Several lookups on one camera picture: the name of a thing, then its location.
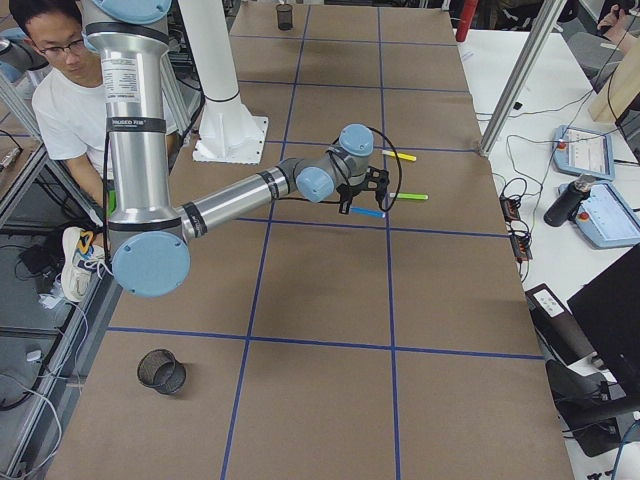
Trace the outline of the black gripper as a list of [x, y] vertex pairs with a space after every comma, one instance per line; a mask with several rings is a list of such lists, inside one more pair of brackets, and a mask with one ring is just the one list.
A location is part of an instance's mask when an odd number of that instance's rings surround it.
[[361, 192], [360, 187], [344, 183], [337, 187], [336, 192], [339, 194], [338, 212], [349, 214], [353, 199]]

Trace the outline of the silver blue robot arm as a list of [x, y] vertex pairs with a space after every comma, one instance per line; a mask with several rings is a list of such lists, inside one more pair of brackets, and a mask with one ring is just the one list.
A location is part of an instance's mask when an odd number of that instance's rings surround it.
[[[347, 213], [363, 191], [383, 202], [389, 183], [387, 172], [369, 163], [375, 131], [351, 124], [318, 159], [289, 158], [173, 206], [161, 82], [170, 7], [167, 1], [87, 1], [82, 12], [87, 41], [101, 57], [106, 96], [116, 192], [106, 232], [111, 270], [126, 291], [142, 297], [179, 287], [191, 265], [188, 241], [219, 224], [295, 192], [314, 203], [338, 194]], [[268, 121], [241, 100], [222, 5], [184, 1], [180, 10], [205, 97], [194, 159], [258, 163]]]

